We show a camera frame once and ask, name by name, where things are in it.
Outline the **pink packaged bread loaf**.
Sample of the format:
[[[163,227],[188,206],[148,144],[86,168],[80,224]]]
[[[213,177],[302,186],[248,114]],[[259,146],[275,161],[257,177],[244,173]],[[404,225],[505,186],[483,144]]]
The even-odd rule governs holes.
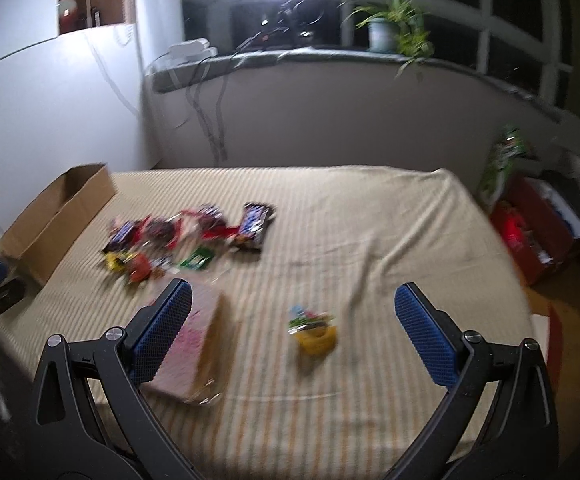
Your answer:
[[[217,283],[193,273],[176,276],[190,284],[191,310],[156,377],[142,388],[186,404],[209,404],[220,395],[232,315]]]

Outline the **yellow jelly cup snack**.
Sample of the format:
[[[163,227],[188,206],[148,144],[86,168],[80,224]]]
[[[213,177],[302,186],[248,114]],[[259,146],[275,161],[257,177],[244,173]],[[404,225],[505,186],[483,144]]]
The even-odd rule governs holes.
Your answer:
[[[290,309],[288,334],[305,354],[314,358],[326,356],[336,348],[338,342],[338,330],[331,314],[301,306]]]

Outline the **yellow candy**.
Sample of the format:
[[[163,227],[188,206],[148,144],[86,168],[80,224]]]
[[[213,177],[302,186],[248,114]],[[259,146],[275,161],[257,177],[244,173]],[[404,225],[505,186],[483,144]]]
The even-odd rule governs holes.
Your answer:
[[[104,264],[110,272],[123,273],[130,262],[130,254],[127,252],[106,252]]]

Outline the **brown cardboard box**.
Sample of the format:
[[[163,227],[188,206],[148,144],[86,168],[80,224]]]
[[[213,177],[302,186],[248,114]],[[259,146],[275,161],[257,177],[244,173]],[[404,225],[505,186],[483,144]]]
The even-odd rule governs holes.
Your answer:
[[[0,239],[0,253],[17,271],[45,286],[86,226],[115,196],[104,164],[66,170],[25,210]]]

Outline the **small Snickers bar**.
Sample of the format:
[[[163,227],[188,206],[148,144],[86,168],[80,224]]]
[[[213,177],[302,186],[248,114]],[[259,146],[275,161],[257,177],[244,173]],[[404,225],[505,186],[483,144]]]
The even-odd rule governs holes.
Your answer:
[[[132,220],[122,224],[109,238],[102,248],[104,254],[110,252],[125,252],[136,243],[139,233],[139,221]]]

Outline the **colourful round egg candy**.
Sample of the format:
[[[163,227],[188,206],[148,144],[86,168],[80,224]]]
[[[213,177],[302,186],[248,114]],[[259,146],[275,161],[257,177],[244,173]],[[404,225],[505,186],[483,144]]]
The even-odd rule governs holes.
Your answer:
[[[139,284],[150,278],[152,263],[142,252],[136,252],[125,260],[125,270],[128,281],[132,284]]]

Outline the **striped yellow tablecloth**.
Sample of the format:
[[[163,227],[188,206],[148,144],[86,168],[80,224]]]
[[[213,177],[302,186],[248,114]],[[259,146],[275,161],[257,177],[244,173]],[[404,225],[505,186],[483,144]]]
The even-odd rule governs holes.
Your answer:
[[[204,274],[228,316],[220,397],[149,396],[208,477],[382,477],[444,393],[395,316],[403,283],[488,341],[533,333],[506,248],[449,171],[186,169],[113,181],[115,196],[49,282],[0,319],[0,343],[33,375],[49,336],[92,339],[130,320],[144,294],[104,267],[113,220],[213,204],[237,221],[247,203],[274,206],[262,252],[222,255]]]

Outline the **red dark snack bag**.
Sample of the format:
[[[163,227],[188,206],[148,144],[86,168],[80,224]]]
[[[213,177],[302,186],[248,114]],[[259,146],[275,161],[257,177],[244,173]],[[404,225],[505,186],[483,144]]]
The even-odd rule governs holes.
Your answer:
[[[141,246],[173,250],[182,235],[183,219],[180,214],[170,218],[150,217],[140,228]]]
[[[239,226],[230,226],[220,208],[215,205],[182,209],[180,214],[196,222],[196,231],[202,240],[227,240],[239,231]]]

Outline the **green candy packet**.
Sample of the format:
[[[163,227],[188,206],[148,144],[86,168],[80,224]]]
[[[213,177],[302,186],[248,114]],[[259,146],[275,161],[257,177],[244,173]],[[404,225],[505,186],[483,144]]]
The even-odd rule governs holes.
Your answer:
[[[215,256],[214,249],[209,246],[199,245],[178,266],[181,269],[202,271],[212,263]]]

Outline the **red gift box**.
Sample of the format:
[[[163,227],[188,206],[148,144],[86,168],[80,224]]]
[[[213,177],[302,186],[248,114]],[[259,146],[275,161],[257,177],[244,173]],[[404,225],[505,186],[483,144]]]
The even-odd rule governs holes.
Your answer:
[[[515,174],[490,220],[529,285],[555,272],[580,248],[580,217],[542,179]]]

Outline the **white cabinet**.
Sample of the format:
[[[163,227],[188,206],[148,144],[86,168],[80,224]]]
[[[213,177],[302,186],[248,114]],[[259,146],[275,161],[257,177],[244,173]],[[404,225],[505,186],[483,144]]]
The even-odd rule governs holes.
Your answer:
[[[63,171],[156,163],[143,82],[135,25],[61,35],[58,0],[0,0],[0,237]]]

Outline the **large Snickers bar pack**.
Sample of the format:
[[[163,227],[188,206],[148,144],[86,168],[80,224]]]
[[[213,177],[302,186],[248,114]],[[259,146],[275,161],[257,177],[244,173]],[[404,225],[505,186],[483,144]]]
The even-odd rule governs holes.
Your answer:
[[[246,203],[232,247],[249,252],[262,252],[267,229],[275,218],[276,208],[263,203]]]

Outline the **green snack bag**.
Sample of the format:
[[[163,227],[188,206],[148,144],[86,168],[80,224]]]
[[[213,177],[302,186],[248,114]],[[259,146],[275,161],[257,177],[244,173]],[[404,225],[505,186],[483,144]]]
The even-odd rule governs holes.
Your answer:
[[[488,161],[476,189],[476,200],[490,214],[502,196],[511,175],[514,161],[532,156],[532,148],[517,127],[508,126],[491,146]]]

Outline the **white power strip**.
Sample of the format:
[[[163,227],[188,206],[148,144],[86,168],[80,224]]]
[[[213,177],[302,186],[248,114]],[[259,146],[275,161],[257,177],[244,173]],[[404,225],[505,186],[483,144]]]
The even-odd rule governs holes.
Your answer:
[[[215,58],[218,55],[216,47],[206,38],[197,38],[173,44],[168,48],[168,56],[177,63],[193,63]]]

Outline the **potted spider plant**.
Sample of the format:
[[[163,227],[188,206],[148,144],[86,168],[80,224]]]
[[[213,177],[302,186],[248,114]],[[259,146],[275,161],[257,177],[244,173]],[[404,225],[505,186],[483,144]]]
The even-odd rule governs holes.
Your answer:
[[[400,78],[410,66],[418,66],[434,53],[424,11],[412,0],[381,0],[380,3],[356,4],[343,19],[363,18],[356,29],[368,29],[370,50],[404,58],[394,78]]]

